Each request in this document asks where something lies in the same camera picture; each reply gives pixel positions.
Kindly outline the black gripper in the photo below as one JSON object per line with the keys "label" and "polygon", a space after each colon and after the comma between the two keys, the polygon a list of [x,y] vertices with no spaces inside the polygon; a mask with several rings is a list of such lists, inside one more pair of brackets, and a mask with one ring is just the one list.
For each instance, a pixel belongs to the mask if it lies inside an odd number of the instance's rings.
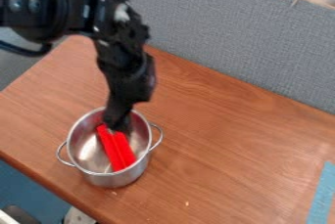
{"label": "black gripper", "polygon": [[139,61],[127,68],[112,65],[107,59],[98,59],[98,67],[108,86],[108,99],[102,121],[111,131],[128,132],[131,124],[131,106],[150,100],[155,87],[154,59],[143,53]]}

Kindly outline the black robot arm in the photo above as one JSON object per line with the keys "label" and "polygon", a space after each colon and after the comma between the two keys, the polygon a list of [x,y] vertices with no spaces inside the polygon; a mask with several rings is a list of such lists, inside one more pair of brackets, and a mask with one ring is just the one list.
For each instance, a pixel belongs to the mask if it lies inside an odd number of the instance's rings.
{"label": "black robot arm", "polygon": [[0,40],[1,50],[27,57],[47,54],[64,36],[91,40],[108,87],[102,122],[128,132],[134,104],[150,100],[155,86],[154,59],[143,50],[149,27],[128,0],[0,0],[0,27],[40,46],[29,50]]}

